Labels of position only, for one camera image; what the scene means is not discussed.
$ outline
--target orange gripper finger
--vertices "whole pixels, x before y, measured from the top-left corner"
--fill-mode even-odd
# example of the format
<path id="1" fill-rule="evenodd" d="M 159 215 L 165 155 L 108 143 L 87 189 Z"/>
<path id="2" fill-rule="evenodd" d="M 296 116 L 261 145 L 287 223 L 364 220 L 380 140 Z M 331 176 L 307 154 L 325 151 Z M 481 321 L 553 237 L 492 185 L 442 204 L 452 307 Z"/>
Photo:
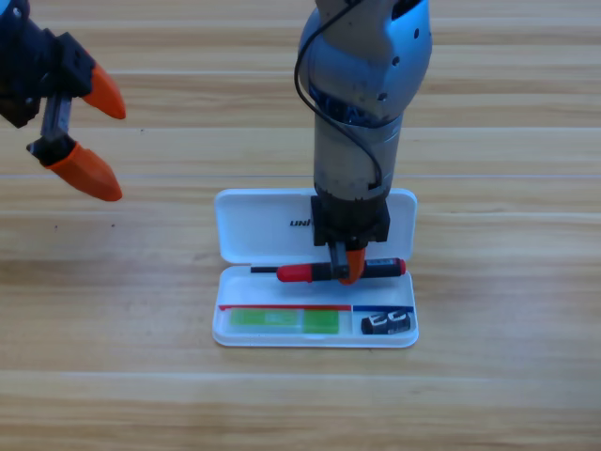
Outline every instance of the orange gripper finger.
<path id="1" fill-rule="evenodd" d="M 116 202 L 123 196 L 111 166 L 79 143 L 67 158 L 47 169 L 76 190 L 106 202 Z"/>
<path id="2" fill-rule="evenodd" d="M 348 279 L 341 279 L 342 285 L 353 285 L 363 274 L 365 269 L 365 248 L 359 251 L 347 251 Z"/>
<path id="3" fill-rule="evenodd" d="M 84 97 L 84 101 L 98 108 L 105 115 L 115 119 L 125 119 L 125 102 L 121 97 L 119 86 L 98 63 L 92 70 L 92 92 Z"/>

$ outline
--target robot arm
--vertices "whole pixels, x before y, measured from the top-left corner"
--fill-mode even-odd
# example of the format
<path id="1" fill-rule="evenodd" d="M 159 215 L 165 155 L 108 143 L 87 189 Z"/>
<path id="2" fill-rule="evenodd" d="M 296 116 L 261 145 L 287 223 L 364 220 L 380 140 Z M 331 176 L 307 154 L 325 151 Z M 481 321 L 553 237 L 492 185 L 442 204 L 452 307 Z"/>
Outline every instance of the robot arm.
<path id="1" fill-rule="evenodd" d="M 428 0 L 316 0 L 302 34 L 297 90 L 316 113 L 313 224 L 345 284 L 369 242 L 387 240 L 405 110 L 430 55 Z M 309 94 L 309 101 L 300 86 Z"/>
<path id="2" fill-rule="evenodd" d="M 71 100 L 81 97 L 117 119 L 125 104 L 116 83 L 69 33 L 56 37 L 29 19 L 28 0 L 0 0 L 0 115 L 21 128 L 46 108 L 41 138 L 27 149 L 74 188 L 105 201 L 121 190 L 101 158 L 69 136 Z"/>

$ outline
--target screwdriver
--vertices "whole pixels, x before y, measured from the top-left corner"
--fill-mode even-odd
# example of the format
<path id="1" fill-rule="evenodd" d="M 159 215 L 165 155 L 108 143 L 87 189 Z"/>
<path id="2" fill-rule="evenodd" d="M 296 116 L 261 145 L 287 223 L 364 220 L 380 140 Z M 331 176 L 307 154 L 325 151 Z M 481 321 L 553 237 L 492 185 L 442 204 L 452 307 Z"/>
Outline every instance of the screwdriver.
<path id="1" fill-rule="evenodd" d="M 282 266 L 280 268 L 251 268 L 253 273 L 276 273 L 280 282 L 326 282 L 332 280 L 330 263 L 313 263 L 306 265 Z M 361 279 L 377 279 L 385 277 L 400 277 L 407 272 L 405 260 L 400 258 L 385 258 L 365 260 L 365 269 Z"/>

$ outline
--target wooden table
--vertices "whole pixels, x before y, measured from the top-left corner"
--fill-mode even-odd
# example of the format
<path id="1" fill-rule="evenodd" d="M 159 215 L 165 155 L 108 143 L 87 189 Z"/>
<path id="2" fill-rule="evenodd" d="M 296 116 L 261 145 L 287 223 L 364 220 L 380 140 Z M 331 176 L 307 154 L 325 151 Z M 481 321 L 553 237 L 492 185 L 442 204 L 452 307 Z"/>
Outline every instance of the wooden table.
<path id="1" fill-rule="evenodd" d="M 122 86 L 72 135 L 103 204 L 0 126 L 0 449 L 601 449 L 601 4 L 432 0 L 396 186 L 421 209 L 410 350 L 211 337 L 224 188 L 312 183 L 310 0 L 31 0 Z"/>

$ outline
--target white plastic case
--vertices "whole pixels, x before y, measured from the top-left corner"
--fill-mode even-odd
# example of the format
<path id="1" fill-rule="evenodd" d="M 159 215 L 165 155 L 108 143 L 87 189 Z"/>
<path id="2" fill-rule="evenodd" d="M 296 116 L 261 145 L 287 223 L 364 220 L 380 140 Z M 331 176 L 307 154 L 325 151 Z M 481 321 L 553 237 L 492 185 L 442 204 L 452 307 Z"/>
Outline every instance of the white plastic case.
<path id="1" fill-rule="evenodd" d="M 284 284 L 273 273 L 251 273 L 251 266 L 329 261 L 327 247 L 313 246 L 312 195 L 316 195 L 313 189 L 227 190 L 217 195 L 215 211 L 222 257 L 244 266 L 233 266 L 222 273 L 213 318 L 214 339 L 232 347 L 412 346 L 419 337 L 419 325 L 409 272 L 397 278 L 363 279 L 350 287 L 338 281 Z M 395 189 L 387 202 L 391 215 L 389 239 L 371 243 L 366 258 L 398 257 L 408 261 L 413 248 L 417 199 L 409 191 Z M 267 323 L 251 320 L 252 324 L 247 321 L 240 325 L 239 311 L 247 314 L 251 306 L 260 306 L 253 311 L 264 310 L 257 321 Z M 411 323 L 408 332 L 363 334 L 363 318 L 394 311 L 396 307 L 408 313 Z M 313 308 L 341 311 L 338 319 L 332 312 L 325 314 L 326 318 L 319 321 L 326 322 L 314 327 L 309 323 L 316 317 Z"/>

